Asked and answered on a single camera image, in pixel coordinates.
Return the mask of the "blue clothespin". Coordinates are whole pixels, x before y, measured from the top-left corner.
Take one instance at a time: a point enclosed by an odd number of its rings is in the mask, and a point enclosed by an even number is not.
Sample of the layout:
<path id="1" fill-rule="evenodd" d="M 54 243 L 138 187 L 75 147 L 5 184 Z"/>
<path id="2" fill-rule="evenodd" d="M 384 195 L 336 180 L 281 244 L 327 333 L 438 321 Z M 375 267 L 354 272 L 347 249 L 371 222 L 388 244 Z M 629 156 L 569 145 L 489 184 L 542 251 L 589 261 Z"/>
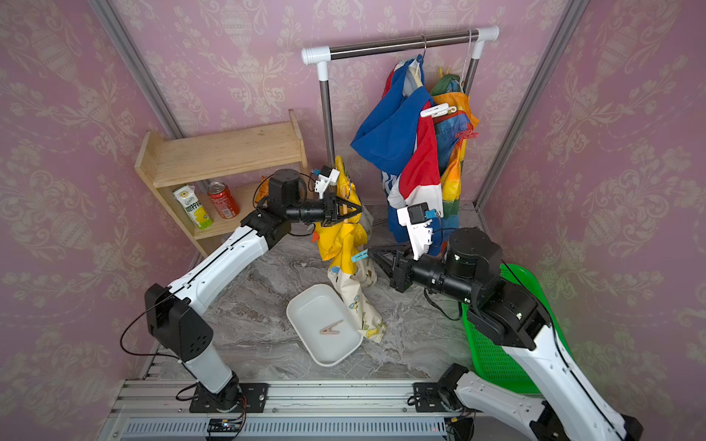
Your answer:
<path id="1" fill-rule="evenodd" d="M 351 262 L 352 262 L 352 263 L 358 263 L 358 262 L 360 262 L 360 261 L 362 261 L 363 259 L 366 259 L 366 258 L 368 258 L 368 257 L 369 257 L 369 250 L 368 250 L 368 249 L 364 249 L 364 250 L 358 252 L 356 255 L 353 255 L 353 256 L 351 257 Z"/>

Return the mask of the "yellow dinosaur print jacket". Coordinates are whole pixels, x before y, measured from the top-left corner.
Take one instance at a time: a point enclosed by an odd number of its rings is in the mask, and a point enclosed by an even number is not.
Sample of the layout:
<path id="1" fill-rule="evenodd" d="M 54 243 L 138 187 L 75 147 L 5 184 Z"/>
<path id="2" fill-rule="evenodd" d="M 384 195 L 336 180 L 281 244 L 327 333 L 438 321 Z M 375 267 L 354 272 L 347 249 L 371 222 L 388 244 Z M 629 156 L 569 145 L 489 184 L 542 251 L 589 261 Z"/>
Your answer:
<path id="1" fill-rule="evenodd" d="M 376 270 L 369 258 L 354 259 L 369 242 L 372 221 L 373 217 L 363 208 L 360 214 L 333 226 L 316 224 L 314 240 L 321 259 L 329 262 L 327 277 L 352 317 L 354 328 L 380 344 L 387 326 L 364 293 L 377 282 Z"/>

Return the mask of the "pink clothespin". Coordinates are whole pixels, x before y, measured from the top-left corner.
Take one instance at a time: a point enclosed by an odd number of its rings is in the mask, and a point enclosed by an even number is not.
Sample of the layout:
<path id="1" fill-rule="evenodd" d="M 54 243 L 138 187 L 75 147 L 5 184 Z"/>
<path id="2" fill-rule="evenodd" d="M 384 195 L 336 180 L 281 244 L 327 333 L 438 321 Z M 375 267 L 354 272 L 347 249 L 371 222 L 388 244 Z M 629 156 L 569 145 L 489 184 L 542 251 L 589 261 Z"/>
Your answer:
<path id="1" fill-rule="evenodd" d="M 344 323 L 343 320 L 338 320 L 334 323 L 331 323 L 330 325 L 325 326 L 323 329 L 320 330 L 319 334 L 322 336 L 337 336 L 340 334 L 340 330 L 338 330 L 338 325 L 341 325 Z"/>

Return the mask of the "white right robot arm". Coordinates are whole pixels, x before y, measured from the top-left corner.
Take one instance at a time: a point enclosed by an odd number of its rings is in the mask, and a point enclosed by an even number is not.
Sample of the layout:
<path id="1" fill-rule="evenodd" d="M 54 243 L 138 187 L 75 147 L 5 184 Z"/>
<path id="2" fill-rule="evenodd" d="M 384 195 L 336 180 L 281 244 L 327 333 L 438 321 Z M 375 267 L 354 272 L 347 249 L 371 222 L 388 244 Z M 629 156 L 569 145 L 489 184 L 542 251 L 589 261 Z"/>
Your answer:
<path id="1" fill-rule="evenodd" d="M 529 375 L 531 398 L 481 380 L 459 365 L 439 380 L 447 406 L 494 417 L 531 440 L 638 440 L 642 424 L 615 411 L 592 386 L 555 332 L 549 310 L 501 276 L 502 249 L 478 228 L 450 235 L 444 257 L 412 257 L 408 245 L 376 246 L 369 257 L 404 292 L 417 284 L 466 308 L 466 317 Z"/>

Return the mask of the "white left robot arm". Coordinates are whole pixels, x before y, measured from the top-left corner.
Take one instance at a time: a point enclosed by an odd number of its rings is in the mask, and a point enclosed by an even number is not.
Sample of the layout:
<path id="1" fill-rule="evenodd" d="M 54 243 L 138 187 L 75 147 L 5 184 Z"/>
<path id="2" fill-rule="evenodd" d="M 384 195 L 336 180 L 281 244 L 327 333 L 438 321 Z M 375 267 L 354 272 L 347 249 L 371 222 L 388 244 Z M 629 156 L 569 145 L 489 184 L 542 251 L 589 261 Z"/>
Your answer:
<path id="1" fill-rule="evenodd" d="M 362 212 L 357 202 L 331 189 L 338 180 L 333 169 L 322 171 L 311 200 L 303 175 L 281 169 L 268 180 L 268 195 L 240 226 L 196 268 L 169 286 L 154 284 L 145 292 L 149 334 L 189 371 L 199 395 L 220 412 L 246 401 L 237 375 L 226 366 L 213 345 L 213 329 L 203 316 L 221 291 L 249 264 L 265 255 L 292 230 L 292 224 L 334 226 Z"/>

